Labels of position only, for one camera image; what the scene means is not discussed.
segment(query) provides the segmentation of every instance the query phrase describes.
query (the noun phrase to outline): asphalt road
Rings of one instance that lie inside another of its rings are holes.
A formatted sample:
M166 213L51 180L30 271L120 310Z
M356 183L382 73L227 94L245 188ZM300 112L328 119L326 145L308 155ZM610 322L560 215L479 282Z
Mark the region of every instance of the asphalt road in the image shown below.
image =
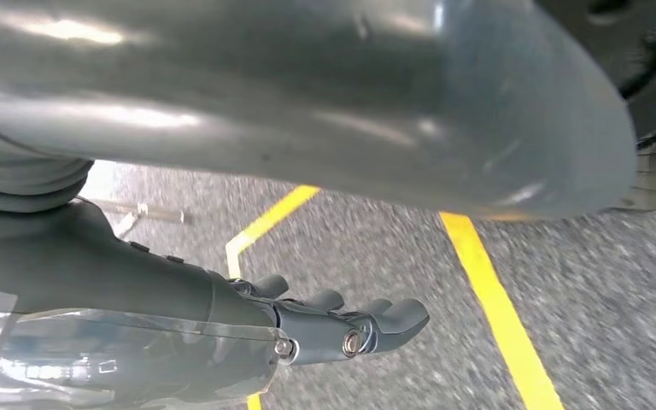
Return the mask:
M291 189L100 163L84 194L185 209L189 225L146 220L127 239L226 273L225 244ZM477 229L565 409L656 409L656 212ZM294 297L416 297L432 317L399 351L282 369L263 408L524 408L435 213L321 191L241 263L247 279L284 275Z

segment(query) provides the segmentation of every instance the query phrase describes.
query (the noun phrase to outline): hex bolt head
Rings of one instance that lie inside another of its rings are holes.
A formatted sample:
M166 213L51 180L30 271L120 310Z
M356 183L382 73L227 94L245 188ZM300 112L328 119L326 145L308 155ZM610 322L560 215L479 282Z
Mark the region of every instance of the hex bolt head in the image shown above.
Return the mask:
M293 343L288 339L280 339L275 343L275 353L281 358L288 358L293 353Z

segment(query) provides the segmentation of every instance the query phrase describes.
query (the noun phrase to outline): yellow line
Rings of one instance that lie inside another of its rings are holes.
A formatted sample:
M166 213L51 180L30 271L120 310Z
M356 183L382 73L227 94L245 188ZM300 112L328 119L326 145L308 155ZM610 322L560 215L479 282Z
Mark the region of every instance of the yellow line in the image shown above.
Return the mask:
M248 397L248 410L261 410L262 404L260 402L260 395L252 395Z
M564 410L472 221L445 213L441 218L527 410Z
M272 208L268 209L260 218L255 220L242 232L238 233L225 246L227 252L227 269L230 278L240 278L240 262L238 256L246 250L248 246L270 231L286 216L292 214L303 203L315 196L320 188L314 186L301 185L295 188L290 194L278 201Z

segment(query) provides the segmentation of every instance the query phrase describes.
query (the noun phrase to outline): bolt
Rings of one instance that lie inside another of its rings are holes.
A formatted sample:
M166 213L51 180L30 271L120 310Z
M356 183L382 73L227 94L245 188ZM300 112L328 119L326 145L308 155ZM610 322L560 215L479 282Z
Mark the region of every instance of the bolt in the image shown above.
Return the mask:
M349 331L343 338L343 354L348 358L353 358L358 354L360 349L360 335L358 331Z
M275 353L283 358L289 357L290 354L293 353L293 343L287 339L278 340L278 342L275 343Z

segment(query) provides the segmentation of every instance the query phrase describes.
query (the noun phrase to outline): yellow road marking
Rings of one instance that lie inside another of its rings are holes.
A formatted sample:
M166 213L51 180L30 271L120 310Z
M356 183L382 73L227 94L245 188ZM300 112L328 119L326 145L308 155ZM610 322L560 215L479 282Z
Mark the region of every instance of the yellow road marking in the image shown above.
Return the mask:
M441 218L526 409L564 410L472 221L445 213Z
M248 410L262 410L260 395L252 395L248 397Z
M225 252L227 253L227 271L230 278L237 279L242 277L242 273L240 272L240 254L244 250L255 243L259 237L270 231L281 220L292 214L303 203L314 197L319 191L320 188L308 185L301 185L295 188L228 242L225 245ZM248 397L248 410L261 409L262 405L259 394Z

